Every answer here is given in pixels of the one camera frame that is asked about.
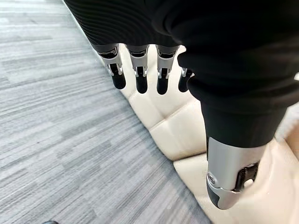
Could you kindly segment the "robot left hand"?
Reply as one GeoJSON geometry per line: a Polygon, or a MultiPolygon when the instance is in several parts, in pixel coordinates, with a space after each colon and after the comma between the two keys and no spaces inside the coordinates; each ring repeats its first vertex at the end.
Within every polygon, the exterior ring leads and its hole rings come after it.
{"type": "Polygon", "coordinates": [[[254,180],[266,145],[299,100],[299,3],[296,0],[68,0],[100,56],[115,46],[184,46],[179,89],[201,104],[212,203],[235,205],[254,180]]]}

